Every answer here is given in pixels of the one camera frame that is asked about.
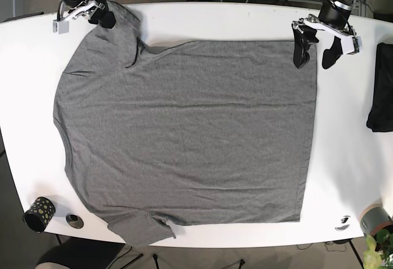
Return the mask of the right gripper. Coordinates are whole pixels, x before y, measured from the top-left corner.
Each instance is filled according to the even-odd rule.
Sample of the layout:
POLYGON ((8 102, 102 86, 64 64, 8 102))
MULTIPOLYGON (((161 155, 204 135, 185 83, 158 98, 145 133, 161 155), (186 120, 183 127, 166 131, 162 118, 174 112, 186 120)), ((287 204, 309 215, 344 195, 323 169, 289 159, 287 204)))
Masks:
POLYGON ((79 17, 87 19, 92 25, 99 25, 103 28, 112 29, 116 24, 116 19, 107 6, 107 0, 84 0, 76 7, 70 8, 67 13, 63 10, 65 0, 62 0, 54 19, 53 32, 64 34, 69 32, 69 22, 79 17))

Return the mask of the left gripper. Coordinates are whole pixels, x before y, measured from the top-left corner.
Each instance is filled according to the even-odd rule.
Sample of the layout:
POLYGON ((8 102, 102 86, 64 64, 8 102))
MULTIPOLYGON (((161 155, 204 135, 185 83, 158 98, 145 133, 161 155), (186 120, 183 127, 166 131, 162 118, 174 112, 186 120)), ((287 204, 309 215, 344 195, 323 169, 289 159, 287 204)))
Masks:
POLYGON ((299 18, 292 22, 294 33, 293 62, 297 69, 304 67, 310 60, 311 44, 319 42, 317 32, 329 33, 333 36, 331 48, 325 49, 322 56, 322 67, 331 68, 342 55, 353 55, 363 51, 361 37, 349 24, 348 18, 337 9, 331 9, 335 20, 328 19, 327 12, 318 17, 309 14, 306 18, 299 18))

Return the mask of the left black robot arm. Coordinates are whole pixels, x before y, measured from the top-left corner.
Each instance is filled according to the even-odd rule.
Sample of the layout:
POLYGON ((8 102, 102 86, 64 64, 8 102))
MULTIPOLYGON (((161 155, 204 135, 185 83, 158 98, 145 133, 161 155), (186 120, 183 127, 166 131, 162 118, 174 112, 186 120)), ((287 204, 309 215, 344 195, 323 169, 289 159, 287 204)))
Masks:
POLYGON ((324 50, 322 67, 328 69, 343 55, 357 54, 362 50, 361 38, 349 24, 354 4, 357 0, 322 0, 318 16, 309 14, 292 22, 294 34, 293 62, 296 68, 302 68, 310 60, 308 53, 311 44, 319 42, 318 31, 333 36, 333 43, 324 50))

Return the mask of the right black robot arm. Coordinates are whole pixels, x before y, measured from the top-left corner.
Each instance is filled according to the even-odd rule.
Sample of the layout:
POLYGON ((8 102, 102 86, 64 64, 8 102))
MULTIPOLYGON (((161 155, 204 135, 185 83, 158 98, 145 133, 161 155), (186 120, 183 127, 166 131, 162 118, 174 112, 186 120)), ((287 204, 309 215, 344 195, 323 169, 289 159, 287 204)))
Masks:
POLYGON ((56 19, 53 21, 53 32, 64 34, 69 32, 69 22, 83 17, 92 25, 111 29, 116 24, 115 15, 109 10, 107 0, 60 0, 56 19))

